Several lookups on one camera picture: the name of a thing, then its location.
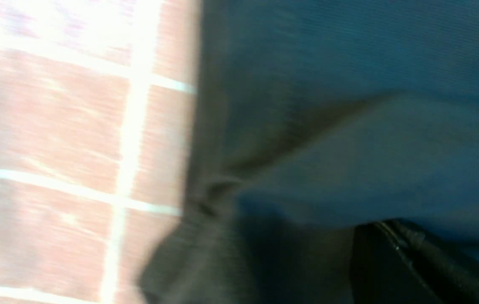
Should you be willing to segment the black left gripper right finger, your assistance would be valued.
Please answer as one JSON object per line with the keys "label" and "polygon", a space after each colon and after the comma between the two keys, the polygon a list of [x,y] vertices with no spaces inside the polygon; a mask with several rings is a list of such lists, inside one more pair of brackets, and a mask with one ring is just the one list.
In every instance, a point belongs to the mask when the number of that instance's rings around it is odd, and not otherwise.
{"label": "black left gripper right finger", "polygon": [[406,244],[416,272],[444,303],[479,304],[479,261],[416,224],[385,224]]}

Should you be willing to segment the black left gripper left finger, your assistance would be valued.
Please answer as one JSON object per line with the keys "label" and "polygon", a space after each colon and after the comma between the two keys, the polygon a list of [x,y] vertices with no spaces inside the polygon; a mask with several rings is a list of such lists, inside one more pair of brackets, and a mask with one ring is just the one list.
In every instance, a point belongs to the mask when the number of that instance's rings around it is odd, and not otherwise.
{"label": "black left gripper left finger", "polygon": [[355,304],[442,304],[383,223],[354,229],[349,278]]}

